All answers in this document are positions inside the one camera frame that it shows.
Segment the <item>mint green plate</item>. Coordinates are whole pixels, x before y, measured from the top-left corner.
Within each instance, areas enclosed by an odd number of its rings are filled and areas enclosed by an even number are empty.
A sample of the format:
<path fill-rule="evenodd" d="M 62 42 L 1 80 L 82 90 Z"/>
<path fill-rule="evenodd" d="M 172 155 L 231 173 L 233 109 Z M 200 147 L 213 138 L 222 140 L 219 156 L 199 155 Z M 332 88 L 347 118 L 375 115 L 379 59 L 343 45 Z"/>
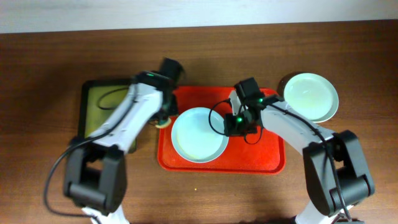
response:
<path fill-rule="evenodd" d="M 315 73 L 293 75 L 284 83 L 281 94 L 295 111 L 314 123 L 331 119 L 340 103 L 331 82 Z"/>

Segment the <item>red plastic tray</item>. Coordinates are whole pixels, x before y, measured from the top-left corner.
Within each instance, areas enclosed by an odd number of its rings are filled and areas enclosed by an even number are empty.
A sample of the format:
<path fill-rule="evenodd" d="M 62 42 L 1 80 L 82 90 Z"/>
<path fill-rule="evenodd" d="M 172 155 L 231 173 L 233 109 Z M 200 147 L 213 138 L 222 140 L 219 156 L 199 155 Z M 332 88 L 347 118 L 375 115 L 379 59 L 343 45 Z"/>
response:
<path fill-rule="evenodd" d="M 225 100 L 232 87 L 182 86 L 174 91 L 178 112 L 196 108 L 211 108 Z M 222 155 L 207 163 L 194 163 L 183 159 L 174 149 L 171 139 L 172 126 L 159 132 L 157 159 L 159 165 L 175 172 L 215 172 L 240 174 L 278 174 L 285 166 L 284 140 L 264 130 L 262 134 L 232 137 Z"/>

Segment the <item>light blue plate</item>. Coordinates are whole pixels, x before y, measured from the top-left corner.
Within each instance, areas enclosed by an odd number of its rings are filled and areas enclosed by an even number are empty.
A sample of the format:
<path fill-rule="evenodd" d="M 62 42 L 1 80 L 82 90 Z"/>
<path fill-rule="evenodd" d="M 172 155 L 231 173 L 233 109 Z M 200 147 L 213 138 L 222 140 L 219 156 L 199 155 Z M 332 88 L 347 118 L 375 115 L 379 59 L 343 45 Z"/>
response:
<path fill-rule="evenodd" d="M 222 135 L 224 119 L 209 108 L 184 111 L 172 125 L 172 145 L 179 156 L 194 163 L 207 163 L 220 157 L 229 137 Z"/>

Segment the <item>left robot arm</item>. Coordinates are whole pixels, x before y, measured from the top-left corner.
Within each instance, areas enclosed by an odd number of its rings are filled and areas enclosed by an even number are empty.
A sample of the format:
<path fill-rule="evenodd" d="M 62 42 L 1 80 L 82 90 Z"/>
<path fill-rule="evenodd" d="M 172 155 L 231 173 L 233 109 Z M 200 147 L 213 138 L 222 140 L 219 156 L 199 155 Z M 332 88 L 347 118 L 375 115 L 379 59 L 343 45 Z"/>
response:
<path fill-rule="evenodd" d="M 127 223 L 121 208 L 127 189 L 125 156 L 143 127 L 166 128 L 178 113 L 174 90 L 182 65 L 163 59 L 158 71 L 134 76 L 123 101 L 85 140 L 72 143 L 63 193 L 93 223 Z"/>

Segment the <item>black tray with soapy water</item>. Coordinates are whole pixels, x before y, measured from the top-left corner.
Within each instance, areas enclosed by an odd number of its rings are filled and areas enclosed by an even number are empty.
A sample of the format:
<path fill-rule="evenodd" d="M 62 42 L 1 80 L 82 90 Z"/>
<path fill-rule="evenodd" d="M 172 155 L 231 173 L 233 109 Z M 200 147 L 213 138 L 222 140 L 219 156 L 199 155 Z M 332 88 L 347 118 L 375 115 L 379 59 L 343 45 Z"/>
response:
<path fill-rule="evenodd" d="M 130 79 L 88 80 L 81 88 L 78 137 L 87 138 L 97 130 L 113 113 L 113 110 L 102 110 L 98 100 L 107 92 L 128 88 Z"/>

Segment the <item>yellow green sponge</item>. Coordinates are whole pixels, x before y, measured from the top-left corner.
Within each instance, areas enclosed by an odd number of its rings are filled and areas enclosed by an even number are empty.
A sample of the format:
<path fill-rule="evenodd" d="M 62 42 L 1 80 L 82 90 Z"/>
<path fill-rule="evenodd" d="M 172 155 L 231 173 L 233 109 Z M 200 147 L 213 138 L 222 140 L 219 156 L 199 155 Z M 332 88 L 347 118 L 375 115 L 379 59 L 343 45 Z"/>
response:
<path fill-rule="evenodd" d="M 156 124 L 155 127 L 158 129 L 164 129 L 166 127 L 168 127 L 171 123 L 171 118 L 167 118 L 165 120 L 159 120 Z"/>

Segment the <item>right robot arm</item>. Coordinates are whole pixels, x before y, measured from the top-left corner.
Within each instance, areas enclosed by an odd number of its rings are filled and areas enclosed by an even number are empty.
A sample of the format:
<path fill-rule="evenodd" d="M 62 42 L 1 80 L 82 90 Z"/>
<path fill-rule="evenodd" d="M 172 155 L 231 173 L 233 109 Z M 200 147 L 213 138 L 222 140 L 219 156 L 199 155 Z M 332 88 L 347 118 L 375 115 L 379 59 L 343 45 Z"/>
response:
<path fill-rule="evenodd" d="M 228 137 L 272 132 L 303 157 L 309 203 L 285 223 L 359 223 L 349 209 L 375 193 L 363 149 L 355 133 L 336 133 L 296 112 L 279 95 L 265 95 L 254 78 L 235 84 L 224 117 Z"/>

